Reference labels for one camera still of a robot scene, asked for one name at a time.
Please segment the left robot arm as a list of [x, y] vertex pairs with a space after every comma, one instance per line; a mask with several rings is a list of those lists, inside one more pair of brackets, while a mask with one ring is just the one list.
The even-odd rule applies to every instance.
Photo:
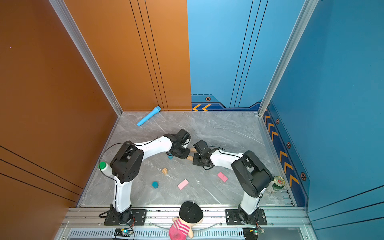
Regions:
[[119, 225], [131, 223], [132, 184], [139, 174], [143, 160], [160, 153], [169, 153], [173, 157], [186, 159], [190, 153], [190, 149], [187, 148], [190, 140], [190, 134], [182, 129], [176, 134], [165, 134], [144, 143], [124, 142], [111, 161], [115, 196], [108, 211], [109, 219]]

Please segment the light pink wood block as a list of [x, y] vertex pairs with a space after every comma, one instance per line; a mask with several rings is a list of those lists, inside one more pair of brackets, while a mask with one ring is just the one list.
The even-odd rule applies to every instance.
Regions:
[[178, 184], [178, 188], [180, 190], [184, 189], [189, 184], [189, 181], [187, 179], [184, 179], [180, 184]]

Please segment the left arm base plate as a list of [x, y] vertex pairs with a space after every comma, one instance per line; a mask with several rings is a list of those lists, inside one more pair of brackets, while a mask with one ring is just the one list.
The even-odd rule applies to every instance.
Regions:
[[146, 221], [147, 210], [130, 210], [130, 216], [124, 217], [126, 220], [121, 220], [116, 217], [111, 210], [105, 212], [105, 226], [143, 226]]

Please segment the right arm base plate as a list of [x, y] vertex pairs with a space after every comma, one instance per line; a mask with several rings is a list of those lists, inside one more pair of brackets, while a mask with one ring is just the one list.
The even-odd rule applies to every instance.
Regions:
[[257, 208], [251, 215], [248, 215], [242, 209], [226, 209], [227, 225], [259, 225], [266, 226], [267, 217], [265, 211]]

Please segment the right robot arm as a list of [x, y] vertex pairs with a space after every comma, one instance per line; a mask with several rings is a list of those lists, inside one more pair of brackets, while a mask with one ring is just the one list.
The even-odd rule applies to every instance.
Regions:
[[242, 154], [229, 153], [219, 147], [209, 147], [200, 140], [194, 144], [196, 152], [193, 164], [205, 170], [213, 167], [223, 167], [233, 170], [244, 191], [243, 199], [238, 210], [227, 210], [228, 225], [267, 225], [266, 215], [259, 203], [273, 175], [252, 151]]

